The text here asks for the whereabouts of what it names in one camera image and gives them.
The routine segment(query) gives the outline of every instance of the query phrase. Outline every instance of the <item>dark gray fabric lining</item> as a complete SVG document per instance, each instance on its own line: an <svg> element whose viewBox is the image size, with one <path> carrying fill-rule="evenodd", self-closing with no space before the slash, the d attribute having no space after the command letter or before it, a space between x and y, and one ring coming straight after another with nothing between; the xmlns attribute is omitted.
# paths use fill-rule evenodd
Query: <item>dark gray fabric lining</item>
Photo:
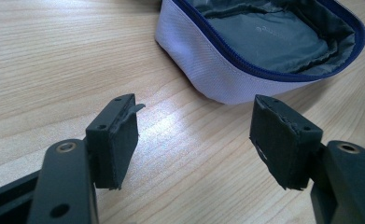
<svg viewBox="0 0 365 224"><path fill-rule="evenodd" d="M343 64L354 31L315 0L189 0L242 58L267 70L324 75Z"/></svg>

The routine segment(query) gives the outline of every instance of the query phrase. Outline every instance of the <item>wooden tabletop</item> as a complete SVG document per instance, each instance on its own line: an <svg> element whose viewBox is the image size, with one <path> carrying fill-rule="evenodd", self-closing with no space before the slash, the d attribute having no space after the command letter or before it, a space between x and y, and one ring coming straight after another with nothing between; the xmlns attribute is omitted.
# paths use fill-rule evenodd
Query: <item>wooden tabletop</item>
<svg viewBox="0 0 365 224"><path fill-rule="evenodd" d="M365 24L365 1L341 0ZM102 223L314 223L307 190L283 190L248 139L252 103L190 84L154 40L160 0L0 1L0 187L46 149L135 93L140 138L120 191L97 190ZM342 73L276 96L365 147L365 49Z"/></svg>

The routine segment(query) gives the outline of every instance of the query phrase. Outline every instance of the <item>black object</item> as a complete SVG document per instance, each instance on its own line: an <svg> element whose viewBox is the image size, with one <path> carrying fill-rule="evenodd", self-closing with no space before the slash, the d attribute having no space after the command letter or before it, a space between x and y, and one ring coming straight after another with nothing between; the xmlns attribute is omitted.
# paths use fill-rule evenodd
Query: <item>black object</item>
<svg viewBox="0 0 365 224"><path fill-rule="evenodd" d="M120 189L138 141L133 94L112 100L84 140L51 146L42 169L0 188L0 223L98 223L96 188Z"/></svg>
<svg viewBox="0 0 365 224"><path fill-rule="evenodd" d="M285 189L315 182L311 197L317 223L365 223L365 149L331 141L284 103L257 95L250 138L270 173Z"/></svg>

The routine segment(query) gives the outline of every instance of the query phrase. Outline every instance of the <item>zipper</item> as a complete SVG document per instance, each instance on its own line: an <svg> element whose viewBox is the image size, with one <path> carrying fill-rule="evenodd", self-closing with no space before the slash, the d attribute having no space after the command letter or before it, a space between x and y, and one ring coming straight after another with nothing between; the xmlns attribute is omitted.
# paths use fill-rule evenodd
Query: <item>zipper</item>
<svg viewBox="0 0 365 224"><path fill-rule="evenodd" d="M336 1L329 0L317 0L319 4L326 7L332 13L340 17L348 25L350 25L355 31L356 44L351 52L350 56L346 59L343 65L336 68L334 71L321 75L299 75L290 73L280 73L264 68L258 67L252 63L244 60L239 54L237 54L226 41L216 32L211 24L205 19L205 17L186 0L172 0L203 32L212 45L219 51L219 53L225 57L231 64L238 69L259 78L269 79L279 82L309 82L316 81L322 78L331 77L336 75L345 69L351 62L353 62L365 45L365 27L363 23L353 14L350 10Z"/></svg>

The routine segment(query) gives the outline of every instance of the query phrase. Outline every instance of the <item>open pouch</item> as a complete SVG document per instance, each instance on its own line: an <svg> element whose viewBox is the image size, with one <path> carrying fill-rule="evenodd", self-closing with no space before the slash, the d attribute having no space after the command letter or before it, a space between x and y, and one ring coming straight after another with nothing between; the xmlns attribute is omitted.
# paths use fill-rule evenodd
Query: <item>open pouch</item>
<svg viewBox="0 0 365 224"><path fill-rule="evenodd" d="M336 75L365 27L332 0L162 0L156 40L198 91L234 105Z"/></svg>

